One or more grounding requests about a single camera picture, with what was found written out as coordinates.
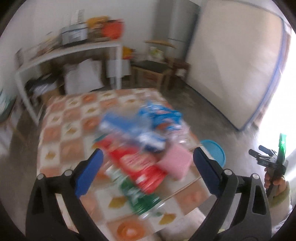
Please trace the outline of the right hand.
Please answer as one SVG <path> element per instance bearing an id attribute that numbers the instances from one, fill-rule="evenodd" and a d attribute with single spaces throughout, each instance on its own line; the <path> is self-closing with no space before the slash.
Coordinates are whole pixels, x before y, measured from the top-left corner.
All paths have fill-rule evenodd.
<path id="1" fill-rule="evenodd" d="M 270 185 L 273 184 L 273 186 L 276 187 L 276 192 L 274 194 L 274 197 L 279 196 L 287 188 L 287 181 L 285 180 L 285 177 L 282 175 L 281 177 L 275 179 L 274 181 L 271 181 L 271 177 L 268 173 L 268 168 L 265 168 L 264 171 L 265 171 L 264 188 L 269 189 Z"/>

